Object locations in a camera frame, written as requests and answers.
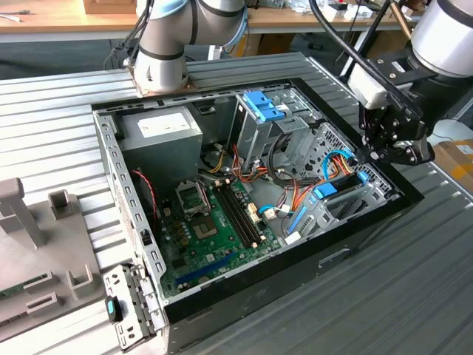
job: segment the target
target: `motherboard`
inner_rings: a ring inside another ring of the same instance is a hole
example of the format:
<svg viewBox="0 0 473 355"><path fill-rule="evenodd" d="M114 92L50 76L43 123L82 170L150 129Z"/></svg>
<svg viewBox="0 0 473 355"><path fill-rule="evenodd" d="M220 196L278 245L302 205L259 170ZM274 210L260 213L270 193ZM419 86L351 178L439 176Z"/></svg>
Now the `motherboard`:
<svg viewBox="0 0 473 355"><path fill-rule="evenodd" d="M238 180L220 186L195 184L187 190L182 193L178 188L174 196L159 203L160 245L167 265L161 285L166 297L206 283L281 247L262 220L251 219L251 200ZM192 216L189 214L190 209L206 204L207 212L200 209Z"/></svg>

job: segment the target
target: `wooden workbench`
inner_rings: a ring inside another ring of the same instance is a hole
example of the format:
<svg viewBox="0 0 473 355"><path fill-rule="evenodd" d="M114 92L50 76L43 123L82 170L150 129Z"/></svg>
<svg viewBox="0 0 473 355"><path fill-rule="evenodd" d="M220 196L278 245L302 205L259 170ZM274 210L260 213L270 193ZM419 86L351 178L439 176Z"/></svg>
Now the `wooden workbench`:
<svg viewBox="0 0 473 355"><path fill-rule="evenodd" d="M17 23L0 18L0 42L71 41L83 39L123 38L135 25L136 15L87 15L82 0L1 0L0 12L31 10ZM291 9L250 9L251 33L321 32L312 15L301 15ZM354 30L366 30L370 20L358 20ZM346 30L350 20L333 22L337 30ZM381 22L380 30L397 30L393 18Z"/></svg>

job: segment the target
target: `orange wire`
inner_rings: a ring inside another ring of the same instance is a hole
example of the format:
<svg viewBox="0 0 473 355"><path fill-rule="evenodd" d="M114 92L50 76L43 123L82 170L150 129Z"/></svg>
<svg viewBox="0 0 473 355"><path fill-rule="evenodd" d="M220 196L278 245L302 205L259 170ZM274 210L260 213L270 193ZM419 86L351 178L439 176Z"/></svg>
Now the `orange wire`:
<svg viewBox="0 0 473 355"><path fill-rule="evenodd" d="M334 177L338 176L339 170L338 170L337 164L334 163L333 167L335 169L335 172L331 176L329 176L329 179L333 179ZM293 211L296 211L298 209L299 205L304 200L305 195L310 191L310 189L312 189L313 187L315 187L317 185L320 185L321 183L324 183L324 182L325 182L325 179L321 179L318 183L316 183L314 185L310 185L309 187L307 187L302 192L301 196L299 196L299 198L297 199L296 205L294 206L295 208L293 209Z"/></svg>

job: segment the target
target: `green circuit board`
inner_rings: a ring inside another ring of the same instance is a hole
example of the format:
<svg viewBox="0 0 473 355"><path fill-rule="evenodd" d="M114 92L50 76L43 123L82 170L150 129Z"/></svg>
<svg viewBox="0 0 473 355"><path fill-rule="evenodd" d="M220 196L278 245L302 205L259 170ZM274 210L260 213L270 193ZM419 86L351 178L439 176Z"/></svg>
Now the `green circuit board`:
<svg viewBox="0 0 473 355"><path fill-rule="evenodd" d="M233 182L231 189L234 194L240 196L242 205L246 206L251 202L239 181ZM245 248L211 186L205 189L205 193L211 204L208 216L200 215L190 221L186 220L176 195L167 200L166 204L161 203L159 206L162 215L160 249L167 268L160 283L166 297L175 296L280 248L277 238L264 224L255 224L255 227L266 239L256 248ZM202 233L212 233L214 226L215 234L202 237ZM200 273L203 268L216 263L221 263L221 267L200 274L185 283L177 282L180 277L195 271Z"/></svg>

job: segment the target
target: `yellow wire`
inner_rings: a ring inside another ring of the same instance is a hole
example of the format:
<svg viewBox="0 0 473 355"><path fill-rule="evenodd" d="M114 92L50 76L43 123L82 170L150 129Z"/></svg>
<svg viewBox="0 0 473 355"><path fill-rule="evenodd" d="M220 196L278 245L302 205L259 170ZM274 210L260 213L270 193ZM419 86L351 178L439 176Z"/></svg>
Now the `yellow wire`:
<svg viewBox="0 0 473 355"><path fill-rule="evenodd" d="M211 174L214 174L214 173L218 172L222 168L222 164L223 164L223 152L220 154L220 159L219 159L219 163L217 164L217 166L215 166L211 170L208 170L208 172L210 172Z"/></svg>
<svg viewBox="0 0 473 355"><path fill-rule="evenodd" d="M348 172L352 172L352 169L350 169L347 165L347 163L345 162L345 159L343 157L340 157L341 158L341 162L343 163L343 166L345 167L345 169L348 171Z"/></svg>

